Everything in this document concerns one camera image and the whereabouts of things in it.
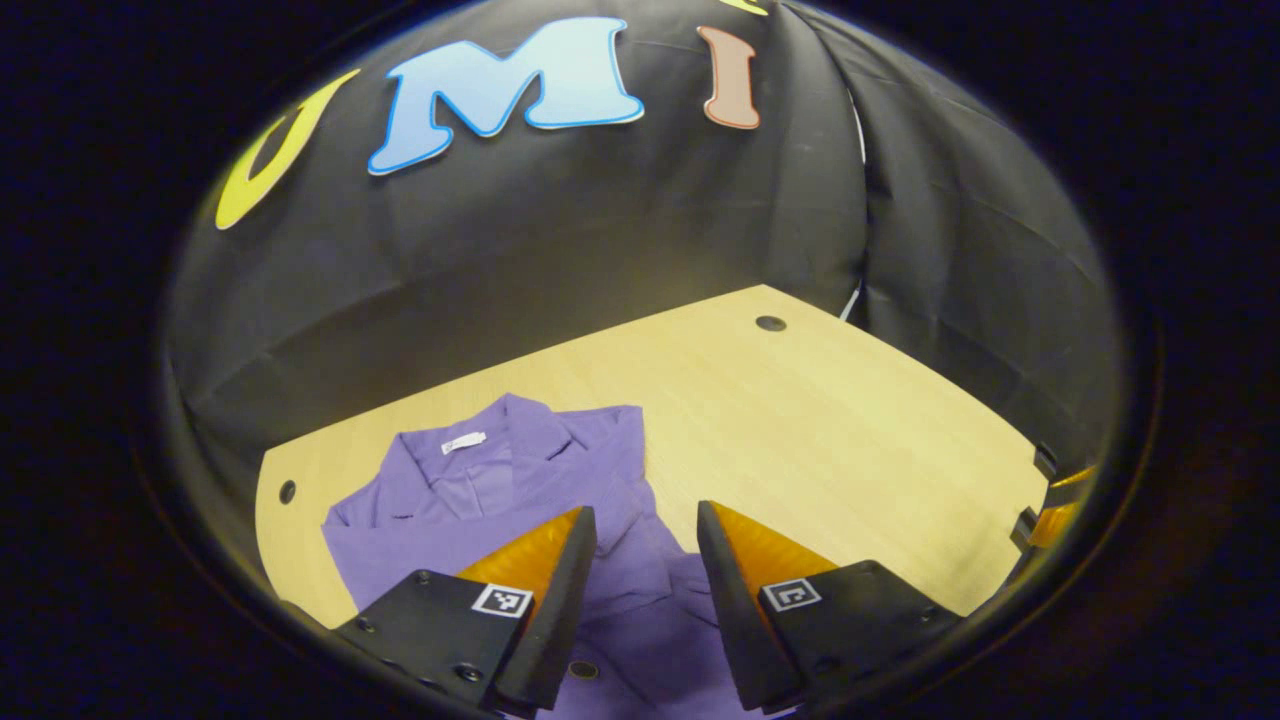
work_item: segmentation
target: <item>letter m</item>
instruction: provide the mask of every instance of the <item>letter m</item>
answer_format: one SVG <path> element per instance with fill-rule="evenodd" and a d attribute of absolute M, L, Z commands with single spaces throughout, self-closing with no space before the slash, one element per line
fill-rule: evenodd
<path fill-rule="evenodd" d="M 474 42 L 436 47 L 392 68 L 399 78 L 387 141 L 369 159 L 375 176 L 434 158 L 453 141 L 435 124 L 439 97 L 480 137 L 502 132 L 521 94 L 541 77 L 541 96 L 525 113 L 535 128 L 630 123 L 644 104 L 627 95 L 618 74 L 617 18 L 571 18 L 543 26 L 506 60 Z"/>

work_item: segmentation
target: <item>black backdrop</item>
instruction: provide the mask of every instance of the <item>black backdrop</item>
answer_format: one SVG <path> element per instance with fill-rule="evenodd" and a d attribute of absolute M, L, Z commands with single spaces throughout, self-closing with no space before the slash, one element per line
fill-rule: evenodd
<path fill-rule="evenodd" d="M 6 47 L 24 70 L 10 108 L 26 120 L 6 137 L 19 160 L 6 265 L 27 270 L 8 286 L 22 323 L 6 363 L 22 391 L 14 425 L 32 432 L 6 525 L 26 609 L 6 656 L 20 689 L 8 697 L 27 715 L 328 716 L 380 702 L 317 680 L 209 589 L 151 515 L 125 423 L 165 231 L 188 211 L 177 199 L 207 187 L 212 170 L 195 168 L 225 156 L 209 138 L 244 136 L 237 123 L 270 100 L 244 88 L 270 86 L 370 13 L 325 9 L 45 8 L 9 26 L 35 41 Z M 1224 716 L 1265 707 L 1262 588 L 1275 551 L 1261 538 L 1262 419 L 1276 357 L 1263 278 L 1275 254 L 1262 164 L 1240 128 L 1260 108 L 1275 18 L 1167 5 L 852 10 L 1010 109 L 1092 199 L 1124 279 L 1148 291 L 1166 327 L 1160 482 L 1074 591 L 1087 602 L 1057 607 L 937 697 L 1023 715 L 1204 697 Z M 1068 630 L 1059 656 L 1034 642 Z M 992 692 L 1011 669 L 1039 694 Z"/>
<path fill-rule="evenodd" d="M 388 69 L 457 38 L 506 55 L 553 19 L 598 14 L 627 22 L 618 67 L 643 119 L 540 131 L 518 120 L 530 87 L 498 137 L 460 131 L 429 163 L 365 172 L 396 92 Z M 701 117 L 700 23 L 756 50 L 759 128 Z M 806 8 L 763 22 L 716 0 L 490 0 L 362 50 L 311 78 L 361 68 L 271 192 L 219 229 L 215 176 L 174 254 L 170 421 L 192 428 L 216 478 L 198 510 L 239 516 L 225 521 L 237 552 L 256 555 L 268 448 L 762 282 L 831 314 L 859 288 L 851 322 L 1000 413 L 1064 474 L 1098 461 L 1120 363 L 1087 223 L 1016 126 L 891 44 Z"/>

